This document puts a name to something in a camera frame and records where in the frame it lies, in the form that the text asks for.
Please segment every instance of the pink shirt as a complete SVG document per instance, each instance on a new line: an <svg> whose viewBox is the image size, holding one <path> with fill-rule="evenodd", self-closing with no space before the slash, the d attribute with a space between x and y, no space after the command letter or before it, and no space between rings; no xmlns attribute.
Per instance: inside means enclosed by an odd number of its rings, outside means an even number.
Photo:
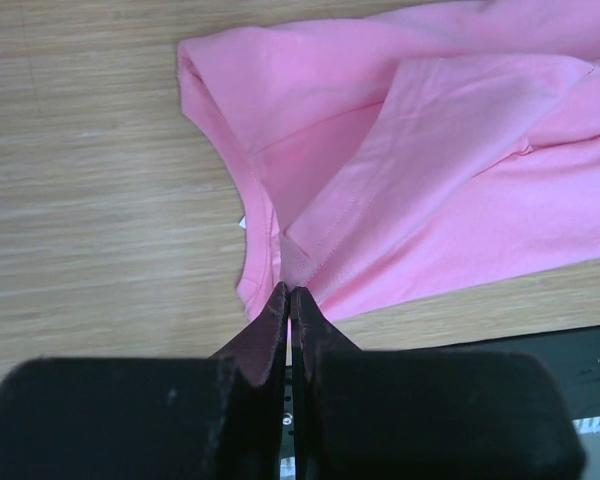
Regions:
<svg viewBox="0 0 600 480"><path fill-rule="evenodd" d="M240 192L253 318L331 320L600 257L600 0L433 4L182 42Z"/></svg>

